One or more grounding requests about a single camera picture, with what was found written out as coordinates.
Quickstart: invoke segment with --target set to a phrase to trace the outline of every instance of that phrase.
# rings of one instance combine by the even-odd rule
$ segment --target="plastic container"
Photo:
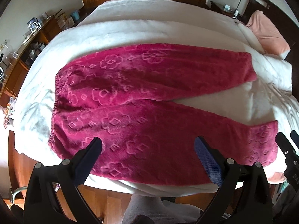
[[[80,16],[79,16],[79,11],[75,11],[71,14],[72,18],[74,19],[74,21],[78,21],[80,19]]]

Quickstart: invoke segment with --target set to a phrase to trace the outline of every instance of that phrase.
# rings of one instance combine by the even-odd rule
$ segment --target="pants leg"
[[[165,207],[159,197],[133,194],[122,224],[130,224],[136,216],[145,215],[155,224],[185,223],[186,221]]]
[[[180,216],[185,222],[195,222],[200,217],[201,209],[189,204],[176,204],[167,200],[162,201],[172,213]]]

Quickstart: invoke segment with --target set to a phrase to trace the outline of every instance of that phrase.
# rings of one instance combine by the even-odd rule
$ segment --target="wooden shelf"
[[[21,86],[27,76],[29,67],[25,64],[29,58],[29,50],[32,43],[44,43],[45,45],[61,32],[55,17],[44,21],[42,28],[17,50],[17,59],[12,59],[5,72],[5,79],[0,89],[0,105],[6,106],[9,97],[17,97]]]

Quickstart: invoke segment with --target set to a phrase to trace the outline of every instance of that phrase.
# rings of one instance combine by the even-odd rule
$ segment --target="white comforter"
[[[60,163],[61,159],[47,145],[54,105],[55,75],[79,56],[140,43],[173,43],[251,53],[258,75],[256,81],[175,102],[246,125],[276,119],[279,131],[287,137],[291,130],[299,132],[299,104],[291,95],[291,65],[261,55],[249,46],[251,43],[245,36],[242,25],[237,26],[234,20],[196,6],[168,0],[116,0],[104,3],[79,26],[57,35],[32,65],[15,109],[15,148],[44,165]],[[285,169],[284,155],[279,151],[276,161],[265,167],[265,172],[267,177],[271,177],[275,171],[284,172]],[[217,189],[214,184],[185,187],[145,185],[94,175],[89,175],[85,184],[149,196],[182,196]]]

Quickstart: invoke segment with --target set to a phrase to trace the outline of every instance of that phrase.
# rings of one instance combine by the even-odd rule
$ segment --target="bedside table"
[[[212,11],[217,12],[217,13],[221,13],[221,14],[226,15],[226,16],[229,16],[230,18],[233,18],[235,16],[234,15],[235,8],[231,7],[231,9],[229,11],[227,11],[227,12],[225,12],[223,10],[223,8],[224,8],[224,5],[211,1],[211,10]],[[240,20],[241,18],[242,18],[241,15],[237,16],[238,20]]]

